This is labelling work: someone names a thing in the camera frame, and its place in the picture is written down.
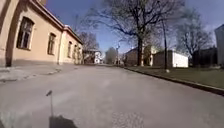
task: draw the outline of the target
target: pole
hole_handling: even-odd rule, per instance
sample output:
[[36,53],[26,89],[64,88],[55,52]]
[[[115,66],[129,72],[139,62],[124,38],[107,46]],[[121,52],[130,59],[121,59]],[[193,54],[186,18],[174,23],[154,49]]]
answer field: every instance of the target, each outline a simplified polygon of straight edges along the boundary
[[52,94],[51,94],[51,96],[50,96],[50,102],[51,102],[51,117],[53,117],[54,116],[54,111],[53,111],[53,96],[52,96]]
[[165,29],[165,24],[164,24],[164,21],[162,19],[162,25],[163,25],[163,36],[164,36],[164,47],[165,47],[165,57],[164,57],[164,61],[165,61],[165,65],[164,65],[164,68],[165,70],[167,70],[167,41],[166,41],[166,29]]
[[53,111],[53,91],[50,90],[50,91],[46,94],[46,96],[47,96],[47,97],[50,96],[51,117],[53,117],[53,116],[54,116],[54,111]]
[[163,27],[164,47],[165,47],[165,50],[164,50],[164,62],[165,62],[165,64],[164,64],[164,68],[165,68],[166,71],[168,71],[168,70],[167,70],[167,41],[166,41],[166,29],[165,29],[165,24],[164,24],[164,20],[163,20],[163,18],[162,18],[161,21],[162,21],[162,27]]

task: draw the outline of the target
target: curb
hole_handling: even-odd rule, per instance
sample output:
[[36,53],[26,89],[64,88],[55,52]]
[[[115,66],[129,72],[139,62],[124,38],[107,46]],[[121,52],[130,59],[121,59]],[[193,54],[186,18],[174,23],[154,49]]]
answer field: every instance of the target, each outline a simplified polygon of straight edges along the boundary
[[171,82],[174,82],[174,83],[183,84],[183,85],[186,85],[186,86],[189,86],[189,87],[192,87],[192,88],[196,88],[196,89],[200,89],[200,90],[203,90],[203,91],[207,91],[207,92],[211,92],[211,93],[214,93],[214,94],[224,96],[224,89],[211,87],[211,86],[203,85],[203,84],[199,84],[199,83],[189,82],[189,81],[183,81],[183,80],[179,80],[179,79],[167,78],[167,77],[163,77],[163,76],[159,76],[159,75],[153,75],[153,74],[149,74],[149,73],[141,72],[141,71],[136,71],[136,70],[132,70],[132,69],[125,68],[125,67],[121,67],[121,68],[132,71],[132,72],[140,73],[140,74],[143,74],[143,75],[152,76],[152,77],[155,77],[155,78],[171,81]]

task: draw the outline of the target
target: lawn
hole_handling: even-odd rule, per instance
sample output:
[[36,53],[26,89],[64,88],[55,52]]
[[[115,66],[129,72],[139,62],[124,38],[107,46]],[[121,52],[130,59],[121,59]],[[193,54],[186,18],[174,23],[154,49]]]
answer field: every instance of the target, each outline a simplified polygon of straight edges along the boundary
[[164,69],[156,69],[150,67],[128,67],[132,70],[147,72],[153,75],[164,76],[168,78],[176,78],[180,80],[196,82],[208,86],[224,89],[224,70],[221,69],[170,69],[170,73],[165,73]]

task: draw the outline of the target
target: asphalt road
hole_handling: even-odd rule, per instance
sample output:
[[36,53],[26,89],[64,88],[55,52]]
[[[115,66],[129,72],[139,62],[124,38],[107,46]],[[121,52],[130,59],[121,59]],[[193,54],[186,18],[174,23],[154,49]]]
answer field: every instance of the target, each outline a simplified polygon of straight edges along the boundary
[[78,128],[224,127],[224,97],[107,67],[79,67],[1,85],[5,127],[49,128],[49,90],[54,115]]

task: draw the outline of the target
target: window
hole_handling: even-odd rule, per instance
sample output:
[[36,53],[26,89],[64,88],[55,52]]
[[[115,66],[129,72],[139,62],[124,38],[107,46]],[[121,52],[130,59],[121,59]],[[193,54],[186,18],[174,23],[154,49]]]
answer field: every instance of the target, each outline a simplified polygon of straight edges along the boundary
[[72,42],[68,43],[68,58],[71,58],[71,47],[72,47]]
[[56,38],[56,35],[53,33],[50,33],[49,41],[48,41],[48,48],[47,48],[47,53],[49,55],[54,55],[55,38]]
[[19,29],[17,48],[29,49],[30,38],[34,22],[29,18],[24,17]]

